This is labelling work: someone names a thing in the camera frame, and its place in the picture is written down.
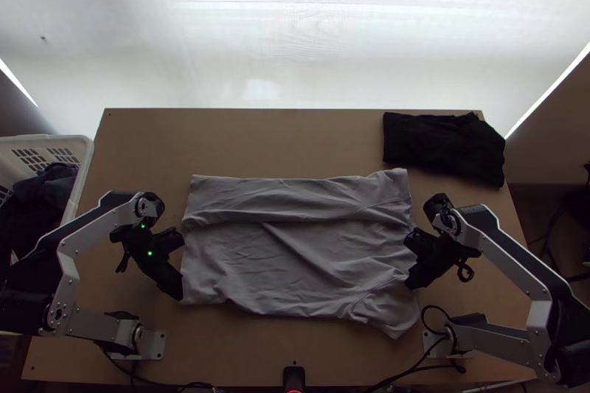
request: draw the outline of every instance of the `dark clothing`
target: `dark clothing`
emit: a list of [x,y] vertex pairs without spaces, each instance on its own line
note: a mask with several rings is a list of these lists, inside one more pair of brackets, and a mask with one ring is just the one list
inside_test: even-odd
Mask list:
[[383,161],[504,185],[506,140],[473,112],[461,116],[383,115]]
[[13,185],[13,195],[0,207],[0,277],[10,267],[11,251],[21,259],[59,227],[77,171],[73,164],[53,163]]

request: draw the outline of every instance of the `wooden table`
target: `wooden table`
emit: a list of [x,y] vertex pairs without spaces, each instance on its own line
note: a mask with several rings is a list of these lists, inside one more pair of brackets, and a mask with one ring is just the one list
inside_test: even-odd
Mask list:
[[[405,111],[462,114],[464,111]],[[387,168],[382,157],[383,111],[108,109],[79,214],[110,189],[152,191],[166,203],[154,228],[179,226],[192,174],[238,177],[329,178],[369,175]],[[410,170],[418,226],[430,229],[424,201],[446,192],[456,206],[484,203],[517,241],[524,238],[510,192],[442,175]],[[377,329],[348,321],[256,316],[229,305],[181,306],[159,292],[131,263],[115,274],[122,247],[108,239],[77,261],[78,302],[96,311],[126,310],[149,327],[167,331],[164,359],[145,362],[138,374],[165,383],[203,380],[219,386],[279,386],[282,368],[305,367],[309,385],[366,386],[407,369],[423,353],[421,324],[394,341]],[[180,267],[182,249],[171,263]],[[421,305],[452,316],[486,313],[491,321],[523,327],[529,299],[487,260],[472,260],[473,281],[449,271],[418,291]],[[433,370],[406,383],[459,383],[530,379],[528,369],[477,355],[467,373]],[[89,341],[34,338],[23,378],[81,383],[127,383]]]

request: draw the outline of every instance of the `cable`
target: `cable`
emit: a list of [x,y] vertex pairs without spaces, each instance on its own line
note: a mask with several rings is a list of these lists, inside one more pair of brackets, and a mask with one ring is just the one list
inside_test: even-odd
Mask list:
[[182,393],[184,390],[190,389],[191,387],[196,387],[198,389],[212,389],[214,392],[217,390],[214,386],[207,382],[189,382],[178,389],[178,393]]
[[[424,362],[424,360],[430,355],[430,352],[440,343],[442,343],[443,341],[446,341],[448,339],[448,334],[447,332],[443,332],[440,330],[434,330],[432,327],[428,326],[426,324],[426,320],[425,320],[425,315],[426,312],[430,309],[435,309],[440,311],[443,315],[446,316],[447,320],[451,320],[451,317],[448,315],[448,313],[446,313],[446,311],[444,309],[442,309],[441,307],[439,307],[438,305],[426,305],[422,311],[420,312],[420,319],[422,320],[422,324],[424,325],[424,327],[433,335],[438,335],[441,336],[441,338],[439,338],[438,340],[436,340],[422,355],[422,357],[416,361],[414,363],[414,365],[412,365],[409,369],[407,369],[404,372],[398,373],[397,375],[391,376],[390,378],[387,379],[383,379],[382,381],[376,383],[374,386],[371,386],[368,388],[366,393],[373,393],[376,390],[379,390],[382,387],[388,386],[391,383],[394,383],[396,380],[403,378],[404,376],[407,375],[411,375],[412,373],[416,373],[416,372],[423,372],[426,370],[435,370],[435,369],[455,369],[456,371],[458,371],[459,373],[465,373],[465,367],[460,366],[457,361],[455,361],[454,359],[451,359],[451,362],[449,364],[440,364],[440,365],[432,365],[432,366],[424,366],[424,367],[419,367],[419,365]],[[452,327],[448,328],[451,331],[452,334],[452,338],[453,338],[453,346],[451,348],[451,354],[455,353],[455,346],[457,345],[457,336],[455,335],[454,330],[452,329]]]
[[112,359],[110,359],[106,353],[105,353],[105,356],[106,356],[106,358],[108,359],[108,361],[111,364],[113,364],[116,368],[118,368],[121,372],[125,373],[127,376],[133,377],[133,379],[140,380],[140,381],[145,382],[145,383],[148,383],[148,384],[150,384],[152,386],[169,387],[169,386],[172,385],[172,384],[166,384],[166,383],[156,382],[154,380],[145,379],[145,378],[142,378],[139,375],[135,375],[134,373],[132,373],[129,370],[127,370],[125,367],[121,367],[115,361],[113,361]]
[[422,311],[420,312],[420,319],[422,320],[422,324],[423,324],[424,328],[426,328],[426,329],[427,329],[427,330],[428,330],[430,333],[432,333],[433,335],[438,335],[438,336],[447,336],[447,333],[446,333],[446,332],[433,330],[432,328],[430,328],[430,327],[429,327],[429,325],[428,325],[428,324],[426,324],[426,320],[425,320],[425,318],[424,318],[424,315],[426,315],[426,312],[427,312],[427,311],[429,311],[430,309],[433,309],[433,308],[434,308],[435,310],[438,310],[438,311],[440,311],[440,312],[441,312],[443,315],[445,315],[449,321],[451,320],[451,317],[448,315],[448,313],[446,313],[446,312],[444,311],[444,309],[442,309],[442,308],[441,308],[441,307],[439,307],[438,305],[429,304],[429,305],[426,305],[426,306],[425,306],[425,307],[422,309]]
[[[135,371],[137,370],[137,366],[139,365],[139,361],[133,361],[133,366],[131,367],[131,370],[127,370],[125,367],[120,366],[119,364],[117,364],[115,361],[113,361],[112,359],[110,359],[108,357],[108,355],[106,354],[106,352],[103,351],[103,353],[105,354],[106,358],[108,359],[108,361],[113,364],[116,368],[119,369],[119,371],[125,373],[127,376],[129,376],[130,379],[130,385],[131,385],[131,391],[134,392],[135,391],[135,382],[134,380],[140,380],[144,383],[150,384],[152,386],[159,386],[159,387],[173,387],[176,386],[174,384],[169,384],[169,383],[161,383],[161,382],[156,382],[154,380],[149,380],[149,379],[145,379],[142,378],[141,376],[137,375],[135,373]],[[218,389],[217,387],[213,386],[212,384],[208,383],[208,382],[200,382],[200,381],[193,381],[193,382],[189,382],[188,384],[185,384],[181,387],[178,388],[178,393],[183,392],[184,390],[190,388],[190,387],[197,387],[197,388],[202,388],[202,389],[211,389],[214,392],[221,392],[221,393],[225,393],[224,390],[222,389]]]

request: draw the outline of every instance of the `laundry basket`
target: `laundry basket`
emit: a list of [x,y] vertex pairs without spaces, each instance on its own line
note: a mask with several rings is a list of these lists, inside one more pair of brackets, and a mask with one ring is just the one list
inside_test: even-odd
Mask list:
[[83,135],[0,137],[0,206],[12,194],[15,182],[35,176],[52,162],[72,163],[78,166],[78,174],[61,224],[73,220],[93,152],[94,143]]

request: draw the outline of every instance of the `gray shirt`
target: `gray shirt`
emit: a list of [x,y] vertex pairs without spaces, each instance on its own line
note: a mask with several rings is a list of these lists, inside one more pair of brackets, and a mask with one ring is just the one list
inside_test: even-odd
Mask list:
[[194,175],[184,214],[184,304],[336,317],[392,338],[419,312],[404,169],[329,179]]

